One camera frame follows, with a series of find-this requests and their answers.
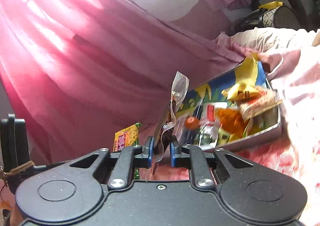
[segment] yellow snack package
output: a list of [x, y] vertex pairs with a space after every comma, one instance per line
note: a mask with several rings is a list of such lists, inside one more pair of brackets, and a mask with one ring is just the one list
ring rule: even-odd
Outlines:
[[139, 126], [141, 124], [136, 123], [115, 133], [113, 152], [121, 151], [128, 145], [138, 144]]
[[229, 101], [239, 101], [259, 96], [259, 90], [250, 84], [239, 82], [231, 88], [222, 90], [221, 94]]

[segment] orange snack package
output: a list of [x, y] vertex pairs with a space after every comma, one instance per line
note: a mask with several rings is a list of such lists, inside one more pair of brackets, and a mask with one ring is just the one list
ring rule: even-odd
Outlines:
[[242, 119], [239, 110], [216, 108], [215, 114], [219, 118], [223, 130], [230, 134], [236, 134], [239, 138], [243, 137], [244, 130], [249, 121]]

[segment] white wall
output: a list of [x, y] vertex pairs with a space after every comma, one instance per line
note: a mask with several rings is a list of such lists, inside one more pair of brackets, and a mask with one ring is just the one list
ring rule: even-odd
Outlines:
[[[175, 21], [185, 16], [199, 0], [133, 0], [160, 20]], [[223, 9], [231, 22], [251, 12], [250, 8], [230, 11]]]

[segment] plastic bag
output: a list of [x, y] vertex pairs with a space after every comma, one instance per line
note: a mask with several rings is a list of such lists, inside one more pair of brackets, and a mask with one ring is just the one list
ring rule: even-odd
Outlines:
[[159, 162], [163, 158], [164, 151], [170, 143], [170, 137], [173, 133], [173, 127], [176, 124], [176, 110], [180, 108], [189, 87], [189, 79], [177, 71], [173, 80], [171, 89], [171, 100], [167, 122], [160, 130], [160, 137], [156, 142], [157, 154], [155, 154], [155, 162]]

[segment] snack wrapper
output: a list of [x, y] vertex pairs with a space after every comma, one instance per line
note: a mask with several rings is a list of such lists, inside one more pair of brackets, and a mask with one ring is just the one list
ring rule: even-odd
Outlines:
[[277, 93], [271, 89], [255, 86], [259, 90], [259, 96], [248, 101], [239, 101], [237, 105], [244, 120], [249, 120], [259, 114], [279, 105]]
[[259, 90], [250, 84], [239, 82], [231, 88], [222, 90], [221, 94], [230, 101], [248, 100], [259, 96]]
[[242, 119], [240, 111], [238, 109], [217, 108], [215, 110], [215, 114], [219, 118], [223, 130], [230, 134], [235, 134], [238, 137], [237, 139], [243, 137], [244, 130], [249, 124], [249, 121], [244, 121]]
[[[115, 133], [115, 140], [113, 144], [113, 152], [121, 151], [123, 148], [129, 145], [138, 144], [140, 123], [135, 123], [125, 129], [122, 129]], [[134, 179], [139, 180], [139, 169], [134, 170]]]
[[228, 103], [227, 102], [209, 102], [205, 103], [203, 105], [203, 111], [201, 114], [201, 120], [208, 120], [210, 122], [216, 121], [216, 116], [214, 114], [215, 108], [227, 108]]

